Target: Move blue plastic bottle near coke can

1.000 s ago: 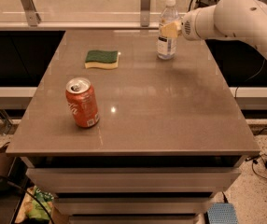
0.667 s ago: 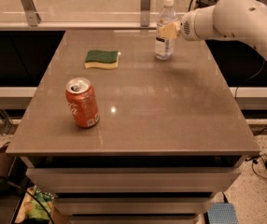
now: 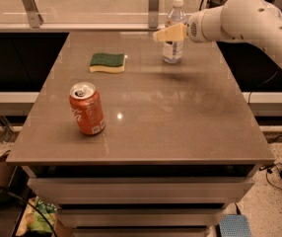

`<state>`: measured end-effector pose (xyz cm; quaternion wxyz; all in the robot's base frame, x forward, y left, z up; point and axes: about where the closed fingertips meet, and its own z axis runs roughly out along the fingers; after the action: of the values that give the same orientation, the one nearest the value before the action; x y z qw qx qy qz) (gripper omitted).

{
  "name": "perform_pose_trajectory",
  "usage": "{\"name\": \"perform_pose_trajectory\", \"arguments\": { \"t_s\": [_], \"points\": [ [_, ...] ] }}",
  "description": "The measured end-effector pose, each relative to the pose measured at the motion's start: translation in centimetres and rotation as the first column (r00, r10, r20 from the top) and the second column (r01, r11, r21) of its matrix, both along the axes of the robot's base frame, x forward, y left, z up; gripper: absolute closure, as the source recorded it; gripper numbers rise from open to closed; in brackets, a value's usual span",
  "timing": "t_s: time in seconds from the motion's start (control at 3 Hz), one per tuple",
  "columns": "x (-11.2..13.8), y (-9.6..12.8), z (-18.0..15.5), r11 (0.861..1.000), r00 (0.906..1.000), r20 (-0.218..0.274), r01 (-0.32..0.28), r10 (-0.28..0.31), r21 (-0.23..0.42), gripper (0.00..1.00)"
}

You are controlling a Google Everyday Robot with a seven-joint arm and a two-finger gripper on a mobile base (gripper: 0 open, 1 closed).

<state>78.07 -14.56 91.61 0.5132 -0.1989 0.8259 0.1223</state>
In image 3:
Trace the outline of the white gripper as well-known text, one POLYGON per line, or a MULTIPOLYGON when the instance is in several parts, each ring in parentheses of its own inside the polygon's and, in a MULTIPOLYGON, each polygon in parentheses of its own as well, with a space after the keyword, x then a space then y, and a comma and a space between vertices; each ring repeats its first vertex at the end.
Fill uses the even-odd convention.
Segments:
MULTIPOLYGON (((225 38, 221 26, 222 7, 204 9, 188 18, 187 35, 194 42, 218 41, 225 38)), ((155 42, 181 41, 186 38, 186 25, 178 23, 153 33, 155 42)))

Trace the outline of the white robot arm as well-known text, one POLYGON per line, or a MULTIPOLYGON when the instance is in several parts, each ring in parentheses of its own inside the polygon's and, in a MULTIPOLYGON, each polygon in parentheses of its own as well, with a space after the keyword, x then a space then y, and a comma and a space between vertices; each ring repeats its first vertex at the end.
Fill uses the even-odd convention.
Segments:
POLYGON ((155 42, 246 42, 262 50, 282 69, 282 13, 264 0, 227 0, 153 33, 155 42))

